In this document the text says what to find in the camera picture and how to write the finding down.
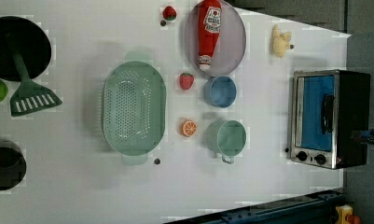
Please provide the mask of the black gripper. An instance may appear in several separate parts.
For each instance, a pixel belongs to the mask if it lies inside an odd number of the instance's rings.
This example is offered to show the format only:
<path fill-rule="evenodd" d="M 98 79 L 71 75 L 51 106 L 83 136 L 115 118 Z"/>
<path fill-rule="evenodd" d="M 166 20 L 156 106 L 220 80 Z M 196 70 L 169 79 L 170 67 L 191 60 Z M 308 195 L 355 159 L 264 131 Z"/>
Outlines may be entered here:
<path fill-rule="evenodd" d="M 353 131 L 351 138 L 357 143 L 374 146 L 374 129 Z"/>

